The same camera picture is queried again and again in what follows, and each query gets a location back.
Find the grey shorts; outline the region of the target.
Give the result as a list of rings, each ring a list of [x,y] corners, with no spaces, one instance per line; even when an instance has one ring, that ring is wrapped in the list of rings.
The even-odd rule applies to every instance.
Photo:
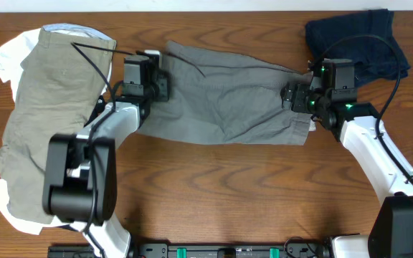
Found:
[[[162,68],[171,84],[139,133],[202,145],[303,145],[310,115],[282,107],[280,92],[310,76],[254,57],[167,42]]]

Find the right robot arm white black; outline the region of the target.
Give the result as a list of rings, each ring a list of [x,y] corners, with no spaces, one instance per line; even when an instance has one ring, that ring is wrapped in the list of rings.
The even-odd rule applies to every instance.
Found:
[[[354,64],[325,59],[308,83],[289,82],[282,107],[318,121],[357,160],[381,204],[368,235],[331,237],[318,257],[413,257],[413,167],[389,137],[379,113],[357,101]]]

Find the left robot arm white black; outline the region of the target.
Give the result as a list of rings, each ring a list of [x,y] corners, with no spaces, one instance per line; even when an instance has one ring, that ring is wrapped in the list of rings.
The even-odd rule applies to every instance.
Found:
[[[52,246],[49,257],[137,257],[132,236],[115,214],[116,151],[150,115],[153,102],[169,99],[162,55],[145,50],[124,59],[121,89],[92,122],[48,145],[42,195],[44,211],[79,231],[86,246]]]

